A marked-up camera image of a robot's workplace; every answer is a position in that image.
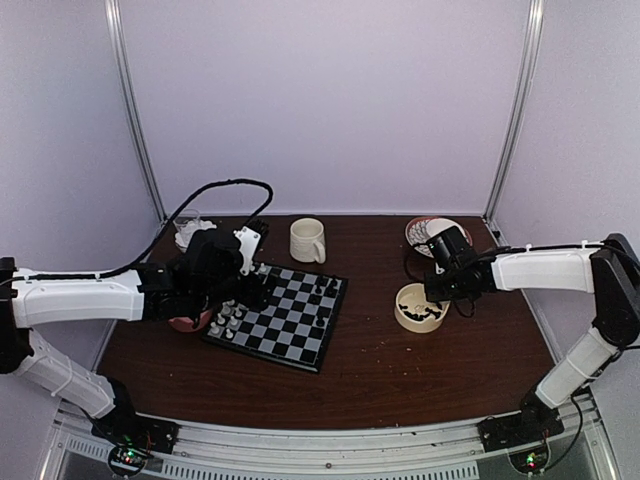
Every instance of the black chess piece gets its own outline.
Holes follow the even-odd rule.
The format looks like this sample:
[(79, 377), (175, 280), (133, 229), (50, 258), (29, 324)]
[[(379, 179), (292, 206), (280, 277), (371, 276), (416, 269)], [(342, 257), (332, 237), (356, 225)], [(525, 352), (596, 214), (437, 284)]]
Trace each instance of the black chess piece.
[(338, 296), (338, 289), (336, 288), (337, 286), (338, 281), (335, 279), (335, 277), (332, 277), (329, 285), (327, 285), (327, 288), (325, 288), (324, 290), (324, 294), (329, 298), (336, 298)]

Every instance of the white wall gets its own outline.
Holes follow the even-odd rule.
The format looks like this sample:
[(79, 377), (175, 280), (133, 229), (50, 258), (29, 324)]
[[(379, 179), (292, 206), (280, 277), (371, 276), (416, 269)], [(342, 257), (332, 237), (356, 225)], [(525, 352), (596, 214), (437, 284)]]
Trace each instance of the white wall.
[[(520, 67), (526, 0), (122, 2), (167, 209), (235, 176), (271, 213), (480, 213)], [(261, 193), (196, 206), (248, 212)]]
[[(537, 72), (497, 222), (511, 244), (600, 240), (640, 252), (640, 6), (547, 2)], [(562, 352), (587, 329), (586, 294), (531, 292)], [(623, 477), (637, 477), (640, 355), (596, 382)]]
[[(104, 2), (0, 2), (0, 256), (119, 266), (155, 231), (127, 129)], [(84, 365), (107, 322), (40, 329)], [(0, 377), (0, 477), (34, 478), (57, 402)]]

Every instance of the white mug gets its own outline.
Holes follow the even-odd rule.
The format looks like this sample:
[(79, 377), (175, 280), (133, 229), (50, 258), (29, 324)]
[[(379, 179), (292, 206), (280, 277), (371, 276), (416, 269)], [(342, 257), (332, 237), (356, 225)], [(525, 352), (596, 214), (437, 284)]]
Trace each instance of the white mug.
[(291, 224), (291, 256), (302, 263), (324, 263), (327, 259), (324, 225), (315, 218), (301, 218)]

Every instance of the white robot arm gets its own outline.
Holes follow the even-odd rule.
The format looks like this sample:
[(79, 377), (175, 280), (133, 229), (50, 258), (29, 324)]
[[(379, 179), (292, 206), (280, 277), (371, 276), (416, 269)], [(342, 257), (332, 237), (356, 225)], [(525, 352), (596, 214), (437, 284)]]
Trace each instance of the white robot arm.
[(577, 290), (596, 298), (591, 327), (523, 398), (522, 413), (481, 422), (488, 451), (540, 440), (543, 432), (562, 432), (557, 407), (640, 335), (640, 264), (623, 235), (595, 244), (527, 245), (478, 254), (454, 227), (427, 245), (442, 271), (425, 274), (430, 301), (475, 302), (483, 293), (521, 288)]
[(139, 446), (158, 437), (151, 439), (155, 449), (169, 449), (166, 432), (175, 437), (175, 424), (149, 424), (136, 415), (124, 385), (78, 365), (33, 327), (174, 317), (192, 318), (196, 325), (203, 311), (229, 299), (266, 305), (270, 287), (252, 273), (266, 225), (257, 222), (253, 228), (197, 232), (185, 254), (171, 263), (143, 263), (114, 276), (16, 270), (13, 258), (0, 259), (0, 373), (24, 377), (79, 406), (114, 443)]

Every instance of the brown tabletop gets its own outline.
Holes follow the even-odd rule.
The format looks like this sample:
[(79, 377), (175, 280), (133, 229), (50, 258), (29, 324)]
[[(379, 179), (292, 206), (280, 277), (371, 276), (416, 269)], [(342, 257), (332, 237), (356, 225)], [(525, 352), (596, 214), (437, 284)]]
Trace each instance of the brown tabletop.
[[(396, 292), (409, 217), (321, 217), (327, 262), (288, 254), (296, 217), (267, 217), (271, 233), (257, 260), (339, 275), (349, 287), (320, 374), (204, 343), (167, 323), (121, 322), (100, 373), (123, 381), (140, 412), (224, 425), (315, 429), (429, 424), (515, 410), (552, 360), (520, 292), (487, 294), (471, 319), (453, 309), (429, 334), (403, 329)], [(478, 251), (493, 246), (479, 218), (457, 219)], [(237, 219), (219, 221), (231, 229)], [(177, 254), (168, 235), (154, 258)], [(433, 263), (413, 255), (418, 276)]]

